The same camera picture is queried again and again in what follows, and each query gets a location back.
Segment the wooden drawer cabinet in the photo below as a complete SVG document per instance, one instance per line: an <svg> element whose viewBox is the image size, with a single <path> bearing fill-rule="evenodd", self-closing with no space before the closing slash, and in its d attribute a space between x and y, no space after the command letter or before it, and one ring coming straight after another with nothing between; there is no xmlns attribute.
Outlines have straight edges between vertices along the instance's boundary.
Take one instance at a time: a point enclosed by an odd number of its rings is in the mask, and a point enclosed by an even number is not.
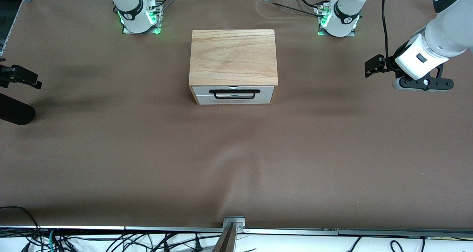
<svg viewBox="0 0 473 252"><path fill-rule="evenodd" d="M272 102L278 84L274 30L193 30L190 90L191 86L274 86Z"/></svg>

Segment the black rounded bar object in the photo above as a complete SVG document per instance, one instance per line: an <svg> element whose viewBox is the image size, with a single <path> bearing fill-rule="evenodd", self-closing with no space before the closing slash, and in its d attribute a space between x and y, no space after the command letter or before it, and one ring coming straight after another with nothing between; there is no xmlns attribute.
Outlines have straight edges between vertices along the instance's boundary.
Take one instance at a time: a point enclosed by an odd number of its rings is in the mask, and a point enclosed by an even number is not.
<svg viewBox="0 0 473 252"><path fill-rule="evenodd" d="M35 109L23 102L0 93L0 120L17 125L26 125L36 115Z"/></svg>

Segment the brown table cover sheet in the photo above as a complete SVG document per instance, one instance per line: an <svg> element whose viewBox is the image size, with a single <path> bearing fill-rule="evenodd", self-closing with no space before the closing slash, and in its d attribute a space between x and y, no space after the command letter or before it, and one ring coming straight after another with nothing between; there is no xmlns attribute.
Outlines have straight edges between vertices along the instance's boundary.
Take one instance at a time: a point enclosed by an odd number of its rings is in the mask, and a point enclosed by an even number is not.
<svg viewBox="0 0 473 252"><path fill-rule="evenodd" d="M354 37L263 0L175 0L159 35L125 35L111 0L22 3L6 64L41 90L0 121L0 206L42 225L473 229L473 54L445 63L452 90L364 77L383 53L381 1ZM191 33L273 29L279 86L262 106L200 106Z"/></svg>

